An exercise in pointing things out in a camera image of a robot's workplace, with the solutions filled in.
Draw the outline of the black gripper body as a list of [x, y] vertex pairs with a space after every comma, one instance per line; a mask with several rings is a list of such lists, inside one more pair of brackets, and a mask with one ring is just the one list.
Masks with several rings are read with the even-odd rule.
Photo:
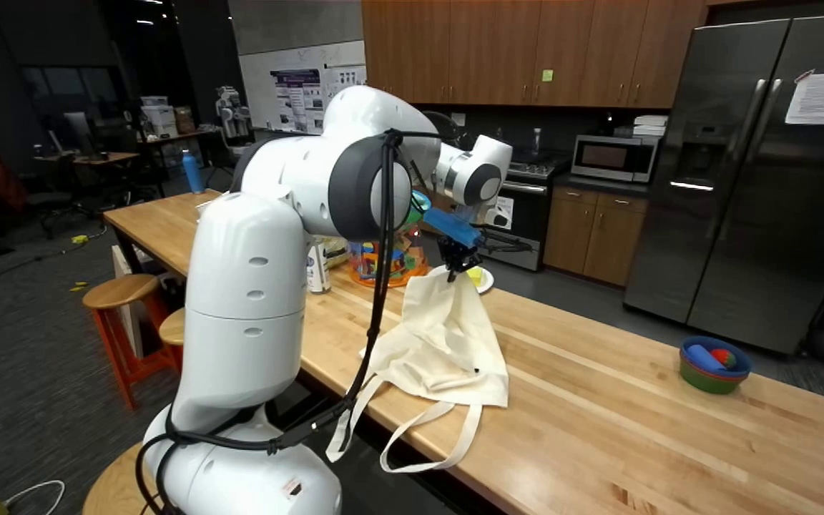
[[437, 240], [437, 254], [440, 254], [444, 267], [450, 269], [450, 274], [461, 274], [478, 264], [474, 250], [466, 250], [450, 239]]

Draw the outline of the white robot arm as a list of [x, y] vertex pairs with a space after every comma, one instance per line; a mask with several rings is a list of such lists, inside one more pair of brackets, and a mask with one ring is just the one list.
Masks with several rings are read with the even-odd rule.
[[509, 400], [509, 372], [466, 280], [478, 236], [437, 209], [423, 221], [444, 231], [444, 264], [406, 284], [395, 329], [367, 333], [350, 393], [288, 430], [268, 422], [267, 405], [300, 372], [313, 239], [371, 240], [371, 303], [383, 306], [395, 236], [414, 201], [437, 193], [486, 206], [509, 163], [509, 144], [481, 136], [466, 150], [450, 146], [423, 111], [371, 87], [337, 91], [321, 133], [247, 154], [240, 183], [198, 217], [179, 386], [137, 455], [137, 478], [158, 489], [158, 505], [178, 515], [337, 515], [335, 463], [385, 386], [420, 395], [426, 425], [463, 410], [440, 463], [463, 459], [481, 413]]

